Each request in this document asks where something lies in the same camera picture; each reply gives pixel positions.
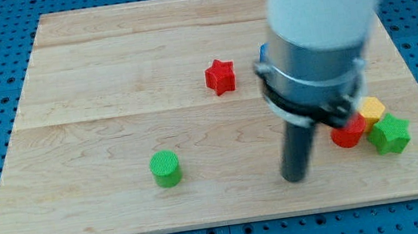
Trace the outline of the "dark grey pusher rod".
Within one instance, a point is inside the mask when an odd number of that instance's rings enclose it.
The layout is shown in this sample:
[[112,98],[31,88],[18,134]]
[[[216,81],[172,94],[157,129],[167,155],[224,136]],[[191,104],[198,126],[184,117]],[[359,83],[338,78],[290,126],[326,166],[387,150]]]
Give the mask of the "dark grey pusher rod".
[[286,123],[280,173],[288,182],[305,179],[315,130],[313,122],[305,126]]

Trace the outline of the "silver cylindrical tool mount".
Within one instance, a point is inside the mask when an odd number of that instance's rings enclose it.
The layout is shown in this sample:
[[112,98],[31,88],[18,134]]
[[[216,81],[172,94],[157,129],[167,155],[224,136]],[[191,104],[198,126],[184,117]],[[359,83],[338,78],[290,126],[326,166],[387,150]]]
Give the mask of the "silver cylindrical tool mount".
[[267,106],[286,123],[344,127],[366,86],[363,42],[336,48],[297,45],[267,32],[267,58],[254,64]]

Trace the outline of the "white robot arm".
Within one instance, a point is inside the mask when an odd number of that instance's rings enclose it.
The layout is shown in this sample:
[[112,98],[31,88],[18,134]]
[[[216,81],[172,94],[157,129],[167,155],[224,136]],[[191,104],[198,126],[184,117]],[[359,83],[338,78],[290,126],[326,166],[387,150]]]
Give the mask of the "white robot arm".
[[363,49],[378,0],[266,0],[267,37],[254,64],[284,120],[281,174],[306,175],[317,123],[342,128],[366,90]]

